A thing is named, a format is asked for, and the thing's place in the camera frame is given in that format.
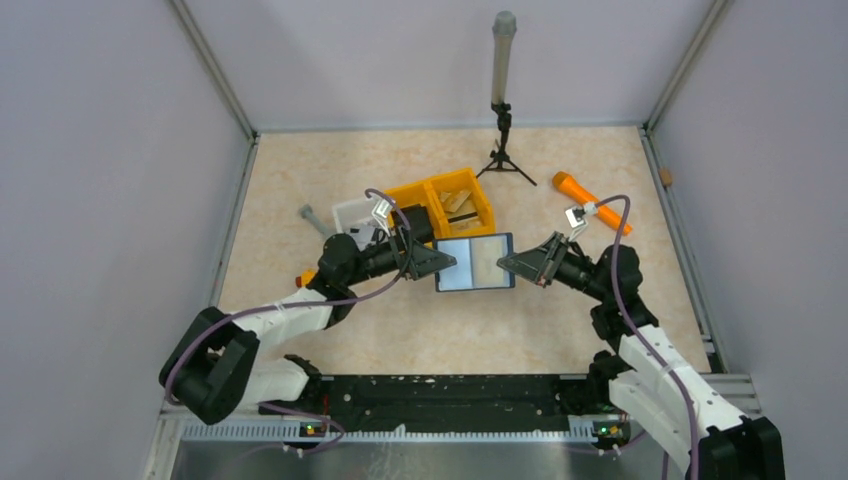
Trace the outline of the blue leather card holder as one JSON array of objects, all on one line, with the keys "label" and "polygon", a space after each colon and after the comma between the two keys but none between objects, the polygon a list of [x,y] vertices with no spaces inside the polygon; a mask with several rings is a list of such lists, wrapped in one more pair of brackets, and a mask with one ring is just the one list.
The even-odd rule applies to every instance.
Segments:
[{"label": "blue leather card holder", "polygon": [[515,275],[497,262],[514,252],[509,232],[474,237],[438,239],[433,246],[448,254],[456,264],[435,275],[439,293],[503,290],[515,287]]}]

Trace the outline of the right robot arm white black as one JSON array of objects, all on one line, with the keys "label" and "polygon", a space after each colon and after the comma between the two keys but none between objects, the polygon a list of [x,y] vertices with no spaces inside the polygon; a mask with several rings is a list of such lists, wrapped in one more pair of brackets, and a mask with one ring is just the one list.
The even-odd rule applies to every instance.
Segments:
[{"label": "right robot arm white black", "polygon": [[554,233],[508,254],[503,270],[541,287],[562,283],[595,300],[590,317],[612,351],[590,366],[586,397],[600,412],[622,410],[688,479],[783,479],[782,437],[765,417],[745,414],[679,353],[639,294],[635,249],[615,241],[597,261]]}]

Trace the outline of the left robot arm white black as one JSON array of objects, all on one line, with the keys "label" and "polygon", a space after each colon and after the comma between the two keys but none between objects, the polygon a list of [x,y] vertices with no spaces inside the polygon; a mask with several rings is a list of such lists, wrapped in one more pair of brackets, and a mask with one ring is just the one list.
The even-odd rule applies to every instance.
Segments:
[{"label": "left robot arm white black", "polygon": [[294,294],[236,313],[214,306],[201,310],[160,371],[165,400],[186,407],[207,425],[240,406],[268,401],[308,413],[319,404],[321,388],[307,362],[289,356],[259,367],[257,359],[273,346],[340,323],[356,304],[377,295],[358,296],[354,285],[386,274],[418,280],[456,264],[454,256],[427,246],[403,227],[365,250],[347,234],[332,235],[317,272]]}]

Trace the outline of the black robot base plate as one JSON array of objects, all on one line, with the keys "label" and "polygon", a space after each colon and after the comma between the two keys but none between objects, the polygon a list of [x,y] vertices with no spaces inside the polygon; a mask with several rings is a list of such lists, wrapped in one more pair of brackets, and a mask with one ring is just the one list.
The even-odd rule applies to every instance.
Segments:
[{"label": "black robot base plate", "polygon": [[513,433],[567,431],[579,420],[622,413],[595,396],[583,375],[336,375],[308,383],[293,402],[266,401],[326,415],[348,433]]}]

